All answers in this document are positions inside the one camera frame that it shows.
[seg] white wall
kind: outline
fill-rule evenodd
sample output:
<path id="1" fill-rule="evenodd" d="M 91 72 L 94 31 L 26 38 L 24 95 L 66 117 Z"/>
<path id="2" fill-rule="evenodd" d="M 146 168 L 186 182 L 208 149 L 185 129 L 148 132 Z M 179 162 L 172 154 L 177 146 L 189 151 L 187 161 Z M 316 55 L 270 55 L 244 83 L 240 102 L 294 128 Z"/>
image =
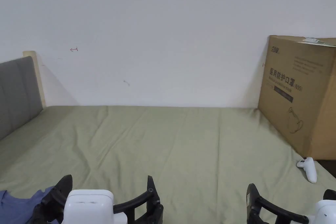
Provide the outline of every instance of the white wall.
<path id="1" fill-rule="evenodd" d="M 1 0 L 0 6 L 0 61 L 36 51 L 47 106 L 256 107 L 268 35 L 336 37 L 335 0 Z"/>

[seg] wrinkled sheet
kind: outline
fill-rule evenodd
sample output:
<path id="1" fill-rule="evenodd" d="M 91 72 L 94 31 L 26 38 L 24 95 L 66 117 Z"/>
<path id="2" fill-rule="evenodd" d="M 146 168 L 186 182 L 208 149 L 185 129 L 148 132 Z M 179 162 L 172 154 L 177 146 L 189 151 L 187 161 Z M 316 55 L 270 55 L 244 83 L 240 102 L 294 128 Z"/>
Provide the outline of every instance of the wrinkled sheet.
<path id="1" fill-rule="evenodd" d="M 164 223 L 241 224 L 249 183 L 299 214 L 336 189 L 318 163 L 309 183 L 300 159 L 257 109 L 49 107 L 0 141 L 0 190 L 31 197 L 70 173 L 74 189 L 107 189 L 121 203 L 143 193 L 150 174 Z"/>

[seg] dark floor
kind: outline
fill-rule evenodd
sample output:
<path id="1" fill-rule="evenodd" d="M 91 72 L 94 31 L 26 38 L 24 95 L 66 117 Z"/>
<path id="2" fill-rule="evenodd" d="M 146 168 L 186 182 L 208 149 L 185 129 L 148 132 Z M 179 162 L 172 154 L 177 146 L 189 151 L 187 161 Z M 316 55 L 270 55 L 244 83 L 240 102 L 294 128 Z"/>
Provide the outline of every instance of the dark floor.
<path id="1" fill-rule="evenodd" d="M 336 178 L 336 160 L 317 160 L 317 162 Z"/>

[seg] blue cloth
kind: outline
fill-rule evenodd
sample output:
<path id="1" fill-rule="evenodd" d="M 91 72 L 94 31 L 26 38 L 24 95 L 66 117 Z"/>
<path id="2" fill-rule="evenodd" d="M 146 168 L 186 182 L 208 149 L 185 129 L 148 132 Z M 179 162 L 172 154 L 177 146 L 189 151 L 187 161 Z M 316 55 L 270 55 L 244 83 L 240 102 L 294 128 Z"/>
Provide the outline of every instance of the blue cloth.
<path id="1" fill-rule="evenodd" d="M 29 199 L 14 198 L 7 191 L 0 191 L 0 224 L 26 224 L 34 207 L 52 188 L 48 187 L 44 192 L 39 190 Z"/>

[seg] cardboard box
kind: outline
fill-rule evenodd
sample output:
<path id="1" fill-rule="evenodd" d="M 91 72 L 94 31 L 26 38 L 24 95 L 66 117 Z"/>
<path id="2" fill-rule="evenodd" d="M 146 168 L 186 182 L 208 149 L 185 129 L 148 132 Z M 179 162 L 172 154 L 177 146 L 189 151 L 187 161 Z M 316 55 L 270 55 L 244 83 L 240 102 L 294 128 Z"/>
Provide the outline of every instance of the cardboard box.
<path id="1" fill-rule="evenodd" d="M 301 156 L 336 160 L 336 38 L 270 36 L 258 108 Z"/>

